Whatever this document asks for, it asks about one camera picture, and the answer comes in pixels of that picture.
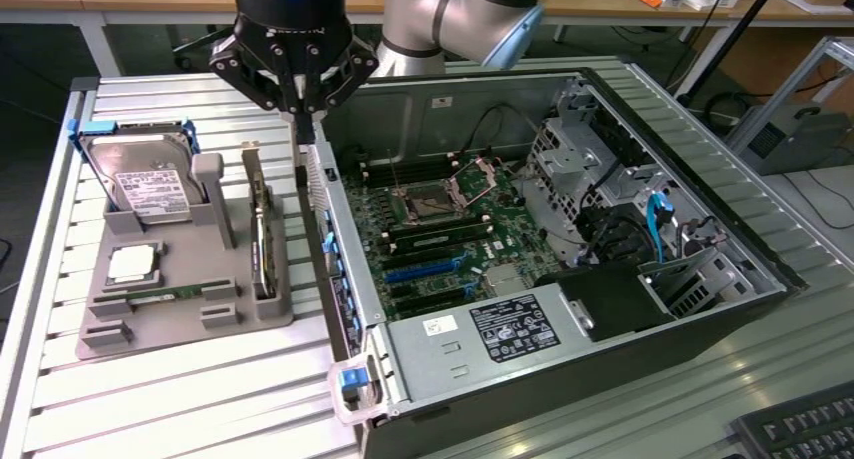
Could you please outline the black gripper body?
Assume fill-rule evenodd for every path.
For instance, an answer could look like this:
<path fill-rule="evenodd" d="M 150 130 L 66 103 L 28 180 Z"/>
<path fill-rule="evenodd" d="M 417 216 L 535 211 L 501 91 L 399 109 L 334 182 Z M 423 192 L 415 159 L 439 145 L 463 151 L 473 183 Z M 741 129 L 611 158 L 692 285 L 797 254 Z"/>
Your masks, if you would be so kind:
<path fill-rule="evenodd" d="M 333 48 L 353 41 L 346 0 L 235 0 L 235 4 L 239 37 L 265 39 L 273 30 L 289 40 L 318 38 Z"/>

